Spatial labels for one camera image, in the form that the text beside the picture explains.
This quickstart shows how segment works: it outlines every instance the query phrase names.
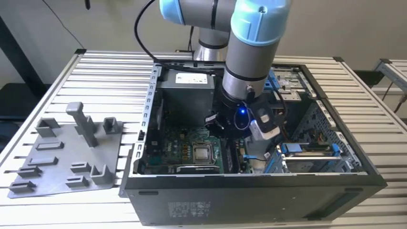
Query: metal frame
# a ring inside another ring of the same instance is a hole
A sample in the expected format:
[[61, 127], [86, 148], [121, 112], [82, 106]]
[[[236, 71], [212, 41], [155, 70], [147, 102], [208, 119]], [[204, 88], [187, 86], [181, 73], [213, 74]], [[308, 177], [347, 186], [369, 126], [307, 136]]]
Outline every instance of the metal frame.
[[160, 75], [161, 75], [161, 66], [159, 66], [159, 64], [155, 64], [151, 70], [149, 84], [148, 84], [147, 96], [145, 96], [144, 108], [143, 108], [143, 121], [140, 125], [140, 131], [137, 132], [139, 133], [137, 141], [132, 146], [133, 157], [129, 158], [131, 160], [129, 168], [128, 168], [129, 171], [135, 170], [135, 161], [137, 160], [137, 158], [141, 158], [143, 156], [152, 101], [153, 101], [155, 89], [157, 86], [157, 79]]
[[[165, 59], [191, 59], [189, 53], [155, 53], [155, 55]], [[405, 228], [405, 126], [399, 124], [392, 112], [380, 103], [379, 98], [359, 80], [359, 77], [332, 58], [277, 56], [273, 61], [276, 63], [307, 65], [344, 124], [369, 160], [377, 167], [388, 187], [332, 222], [292, 222], [283, 225], [281, 223], [200, 225], [197, 227], [339, 227], [340, 229], [353, 229], [376, 228], [376, 225], [380, 225], [380, 228], [388, 229]], [[121, 183], [125, 157], [131, 145], [136, 142], [136, 133], [140, 129], [139, 122], [136, 122], [136, 120], [140, 120], [137, 114], [143, 112], [143, 101], [145, 99], [133, 91], [139, 87], [137, 84], [144, 80], [144, 76], [149, 75], [151, 68], [152, 60], [144, 53], [86, 51], [85, 54], [73, 56], [12, 142], [0, 154], [0, 187], [9, 185], [16, 176], [13, 170], [17, 170], [25, 160], [24, 156], [28, 155], [30, 149], [29, 143], [36, 138], [36, 134], [30, 133], [36, 120], [41, 116], [53, 116], [62, 119], [65, 123], [69, 122], [60, 115], [60, 112], [64, 112], [61, 103], [70, 102], [77, 95], [81, 96], [84, 103], [90, 104], [85, 113], [90, 112], [97, 116], [99, 113], [107, 112], [105, 109], [109, 109], [115, 115], [127, 121], [115, 181], [116, 185]], [[352, 92], [343, 92], [344, 86], [351, 87]], [[365, 115], [369, 119], [357, 119]], [[69, 224], [72, 223], [74, 223], [74, 228], [78, 229], [89, 226], [115, 228], [137, 228], [141, 226], [128, 199], [117, 196], [117, 187], [103, 191], [22, 199], [8, 199], [5, 197], [6, 193], [8, 189], [0, 188], [0, 225], [26, 225], [26, 227], [37, 225], [41, 229], [54, 228], [56, 226], [70, 227]]]
[[373, 70], [381, 72], [407, 94], [407, 61], [380, 59]]

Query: white wall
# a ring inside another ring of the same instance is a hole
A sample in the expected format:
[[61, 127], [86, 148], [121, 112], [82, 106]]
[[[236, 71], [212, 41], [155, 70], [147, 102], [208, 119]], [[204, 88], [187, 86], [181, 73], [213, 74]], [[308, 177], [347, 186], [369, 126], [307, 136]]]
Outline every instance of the white wall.
[[[86, 49], [140, 51], [136, 14], [147, 0], [46, 0]], [[277, 54], [341, 56], [353, 69], [379, 58], [407, 59], [405, 0], [295, 0]], [[78, 45], [41, 0], [0, 0], [0, 15], [41, 77], [50, 83]], [[189, 28], [163, 20], [157, 4], [143, 18], [141, 36], [152, 51], [185, 49]], [[2, 72], [9, 64], [0, 54]], [[18, 77], [9, 74], [9, 81]]]

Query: black cable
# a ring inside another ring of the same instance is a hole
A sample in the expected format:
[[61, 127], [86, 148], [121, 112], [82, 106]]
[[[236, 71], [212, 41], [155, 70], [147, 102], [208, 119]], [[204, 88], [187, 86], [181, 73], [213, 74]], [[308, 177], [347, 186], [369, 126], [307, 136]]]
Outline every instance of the black cable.
[[271, 86], [272, 86], [272, 89], [273, 89], [273, 91], [277, 93], [279, 99], [280, 99], [280, 101], [281, 101], [283, 109], [284, 109], [284, 117], [285, 117], [285, 120], [287, 120], [288, 109], [287, 109], [285, 101], [284, 101], [284, 99], [283, 99], [283, 96], [281, 96], [279, 90], [276, 89], [276, 87], [275, 87], [275, 85], [273, 85], [273, 83], [272, 83], [271, 76], [267, 75], [267, 78], [268, 78], [269, 84], [271, 84]]
[[389, 85], [388, 85], [387, 91], [385, 91], [385, 93], [384, 93], [384, 96], [383, 96], [383, 98], [381, 98], [381, 101], [384, 101], [384, 98], [385, 98], [385, 96], [387, 96], [388, 90], [389, 90], [389, 88], [392, 87], [392, 85], [393, 85], [393, 83], [391, 82]]
[[393, 110], [395, 113], [399, 111], [401, 104], [403, 104], [403, 102], [399, 102], [399, 104], [396, 105], [396, 108]]
[[193, 26], [191, 26], [189, 30], [189, 41], [188, 41], [188, 51], [192, 51], [192, 35], [193, 35]]
[[259, 158], [248, 158], [248, 160], [267, 161], [267, 160], [263, 160], [263, 159], [259, 159]]
[[139, 37], [139, 31], [137, 31], [137, 27], [139, 27], [139, 22], [140, 22], [140, 19], [141, 19], [141, 16], [147, 10], [147, 8], [151, 6], [151, 4], [155, 2], [155, 0], [149, 0], [147, 2], [147, 4], [143, 6], [141, 8], [141, 11], [137, 15], [137, 18], [136, 18], [136, 21], [135, 21], [135, 37], [136, 37], [136, 40], [137, 40], [137, 43], [141, 47], [141, 49], [144, 50], [144, 52], [147, 53], [147, 55], [153, 59], [153, 61], [156, 63], [159, 63], [160, 65], [163, 65], [163, 67], [165, 67], [167, 69], [173, 69], [173, 70], [177, 70], [177, 71], [183, 71], [183, 72], [188, 72], [188, 73], [203, 73], [203, 74], [215, 74], [215, 71], [204, 71], [204, 70], [197, 70], [197, 69], [191, 69], [191, 68], [184, 68], [181, 66], [175, 66], [175, 65], [168, 65], [163, 60], [159, 60], [153, 55], [152, 53], [148, 51], [148, 49], [145, 48], [141, 40], [140, 40], [140, 37]]
[[86, 10], [90, 9], [90, 0], [84, 0], [84, 6], [85, 6]]
[[49, 6], [48, 3], [45, 2], [45, 0], [41, 0], [41, 1], [44, 2], [44, 4], [46, 5], [48, 9], [50, 10], [50, 12], [53, 13], [53, 15], [56, 16], [56, 18], [57, 18], [58, 22], [61, 23], [64, 29], [68, 31], [68, 33], [70, 34], [70, 36], [73, 37], [73, 39], [76, 40], [76, 42], [78, 43], [78, 45], [80, 45], [81, 48], [84, 49], [84, 47], [82, 47], [80, 41], [77, 40], [76, 36], [70, 33], [70, 31], [68, 30], [68, 28], [65, 27], [65, 25], [64, 25], [62, 21], [60, 20], [57, 14], [54, 13], [53, 9], [50, 8], [50, 6]]
[[271, 151], [273, 146], [275, 146], [275, 138], [268, 142], [268, 145], [265, 147], [265, 153]]
[[281, 129], [281, 134], [283, 134], [284, 140], [288, 141], [288, 142], [291, 142], [291, 140], [289, 140], [289, 138], [288, 138], [288, 132], [287, 132], [287, 130], [285, 130], [285, 127], [281, 126], [280, 129]]

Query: motherboard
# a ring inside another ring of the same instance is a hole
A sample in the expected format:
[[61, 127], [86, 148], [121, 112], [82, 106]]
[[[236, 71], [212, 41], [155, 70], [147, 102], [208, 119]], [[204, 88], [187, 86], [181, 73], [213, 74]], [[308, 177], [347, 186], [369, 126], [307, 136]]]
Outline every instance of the motherboard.
[[148, 157], [149, 172], [188, 173], [199, 166], [205, 173], [223, 173], [220, 151], [220, 139], [205, 128], [167, 128], [161, 153]]

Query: aluminum extrusion table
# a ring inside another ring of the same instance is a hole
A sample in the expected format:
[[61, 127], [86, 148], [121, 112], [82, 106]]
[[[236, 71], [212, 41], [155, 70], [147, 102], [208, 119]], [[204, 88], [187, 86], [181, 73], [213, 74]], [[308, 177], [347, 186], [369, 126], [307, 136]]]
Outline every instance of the aluminum extrusion table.
[[[191, 59], [188, 53], [156, 53], [157, 58]], [[407, 228], [407, 126], [344, 62], [325, 57], [277, 56], [275, 63], [307, 65], [331, 104], [388, 182], [332, 222], [197, 225], [183, 228]], [[144, 53], [86, 51], [74, 54], [50, 89], [0, 154], [0, 226], [18, 228], [141, 228], [128, 199], [119, 198], [125, 158], [141, 120], [152, 60]], [[81, 101], [95, 122], [113, 116], [124, 122], [115, 188], [34, 198], [8, 199], [8, 186], [37, 137], [41, 117], [72, 123], [69, 102]]]

